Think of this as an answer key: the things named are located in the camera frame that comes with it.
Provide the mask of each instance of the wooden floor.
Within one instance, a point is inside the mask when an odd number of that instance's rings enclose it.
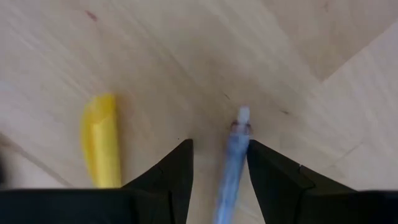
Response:
[[[92,187],[78,130],[118,96],[123,181],[193,138],[188,223],[211,223],[230,122],[354,189],[398,189],[396,0],[3,0],[10,187]],[[235,223],[264,223],[247,168]]]

